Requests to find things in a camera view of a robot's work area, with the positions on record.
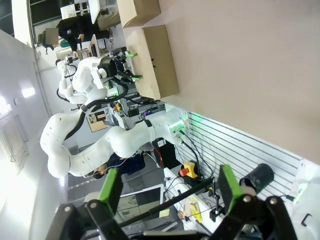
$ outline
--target black cylinder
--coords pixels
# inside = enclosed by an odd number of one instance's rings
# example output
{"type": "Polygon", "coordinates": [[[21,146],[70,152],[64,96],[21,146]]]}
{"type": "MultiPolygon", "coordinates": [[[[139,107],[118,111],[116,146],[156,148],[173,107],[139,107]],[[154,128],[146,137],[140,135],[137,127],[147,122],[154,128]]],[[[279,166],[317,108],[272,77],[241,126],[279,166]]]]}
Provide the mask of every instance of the black cylinder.
{"type": "Polygon", "coordinates": [[[275,178],[272,168],[265,164],[260,163],[249,174],[240,179],[240,186],[252,187],[256,194],[260,193],[268,184],[275,178]]]}

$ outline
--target computer screen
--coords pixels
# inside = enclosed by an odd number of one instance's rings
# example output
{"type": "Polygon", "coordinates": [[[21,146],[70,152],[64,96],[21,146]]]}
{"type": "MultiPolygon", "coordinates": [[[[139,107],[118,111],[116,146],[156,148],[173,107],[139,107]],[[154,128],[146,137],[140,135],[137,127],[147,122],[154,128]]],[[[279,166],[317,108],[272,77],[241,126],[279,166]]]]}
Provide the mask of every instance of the computer screen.
{"type": "MultiPolygon", "coordinates": [[[[119,224],[162,204],[163,195],[163,184],[122,195],[120,197],[117,212],[114,217],[116,222],[119,224]]],[[[155,218],[159,218],[159,214],[144,218],[143,221],[148,221],[155,218]]]]}

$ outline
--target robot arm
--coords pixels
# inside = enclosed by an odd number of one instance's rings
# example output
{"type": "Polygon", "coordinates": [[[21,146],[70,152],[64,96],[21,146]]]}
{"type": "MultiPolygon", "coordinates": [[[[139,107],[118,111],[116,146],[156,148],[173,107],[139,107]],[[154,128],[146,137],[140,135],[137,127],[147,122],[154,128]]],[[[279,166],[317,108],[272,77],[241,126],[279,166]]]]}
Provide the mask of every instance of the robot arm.
{"type": "Polygon", "coordinates": [[[68,172],[77,177],[84,176],[107,162],[113,152],[121,158],[129,158],[141,146],[156,138],[177,144],[175,132],[185,127],[181,112],[172,109],[136,124],[129,131],[114,126],[95,144],[77,155],[71,155],[63,146],[63,141],[77,125],[80,114],[80,110],[71,114],[56,114],[50,118],[42,132],[40,145],[48,155],[48,170],[56,178],[68,172]]]}

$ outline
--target air vent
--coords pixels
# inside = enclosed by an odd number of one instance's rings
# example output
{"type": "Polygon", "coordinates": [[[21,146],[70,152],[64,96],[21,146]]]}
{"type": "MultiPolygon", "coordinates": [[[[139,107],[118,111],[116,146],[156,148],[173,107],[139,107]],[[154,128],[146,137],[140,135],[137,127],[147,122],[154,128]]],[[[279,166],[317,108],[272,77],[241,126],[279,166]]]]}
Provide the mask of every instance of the air vent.
{"type": "Polygon", "coordinates": [[[19,132],[15,118],[8,114],[0,120],[0,127],[3,148],[7,148],[10,161],[20,166],[24,155],[27,153],[27,146],[19,132]]]}

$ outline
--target white slatwall panel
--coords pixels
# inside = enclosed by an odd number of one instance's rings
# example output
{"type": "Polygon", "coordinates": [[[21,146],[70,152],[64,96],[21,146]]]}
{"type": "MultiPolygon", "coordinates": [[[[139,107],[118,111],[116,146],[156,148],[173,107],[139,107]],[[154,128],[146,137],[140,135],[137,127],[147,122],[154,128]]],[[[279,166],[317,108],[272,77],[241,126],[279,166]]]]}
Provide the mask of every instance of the white slatwall panel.
{"type": "MultiPolygon", "coordinates": [[[[268,164],[274,171],[274,181],[259,197],[288,194],[295,179],[299,157],[289,151],[269,144],[245,132],[195,113],[188,113],[189,134],[204,160],[212,167],[215,176],[219,166],[229,164],[236,179],[252,171],[258,164],[268,164]]],[[[194,146],[185,140],[194,150],[194,146]]],[[[176,146],[176,157],[181,162],[195,161],[192,152],[185,146],[176,146]]],[[[210,175],[209,168],[199,158],[202,173],[210,175]]]]}

